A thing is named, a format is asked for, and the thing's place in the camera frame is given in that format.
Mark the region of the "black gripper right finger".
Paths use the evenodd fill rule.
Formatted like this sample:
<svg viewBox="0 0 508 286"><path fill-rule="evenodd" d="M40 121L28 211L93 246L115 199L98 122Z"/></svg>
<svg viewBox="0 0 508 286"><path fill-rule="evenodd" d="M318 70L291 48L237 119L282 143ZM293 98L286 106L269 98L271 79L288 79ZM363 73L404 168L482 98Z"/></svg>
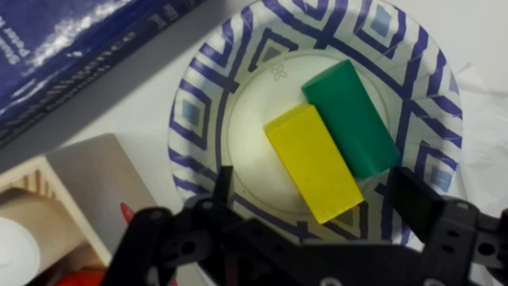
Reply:
<svg viewBox="0 0 508 286"><path fill-rule="evenodd" d="M474 286L474 264L508 284L507 210L499 216L486 214L464 199L439 194L407 167L391 172L390 199L425 243L417 272L420 286Z"/></svg>

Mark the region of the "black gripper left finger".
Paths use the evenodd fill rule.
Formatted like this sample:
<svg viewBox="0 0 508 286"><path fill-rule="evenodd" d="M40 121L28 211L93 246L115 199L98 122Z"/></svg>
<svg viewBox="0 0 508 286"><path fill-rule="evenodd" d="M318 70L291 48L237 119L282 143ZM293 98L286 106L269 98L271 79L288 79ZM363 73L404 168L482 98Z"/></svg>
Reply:
<svg viewBox="0 0 508 286"><path fill-rule="evenodd" d="M232 165L220 168L212 195L196 195L182 213L169 208L144 208L132 218L102 286L172 286L182 265L198 262L218 284L226 283L226 259L212 233L213 226L199 218L206 202L226 210L232 184Z"/></svg>

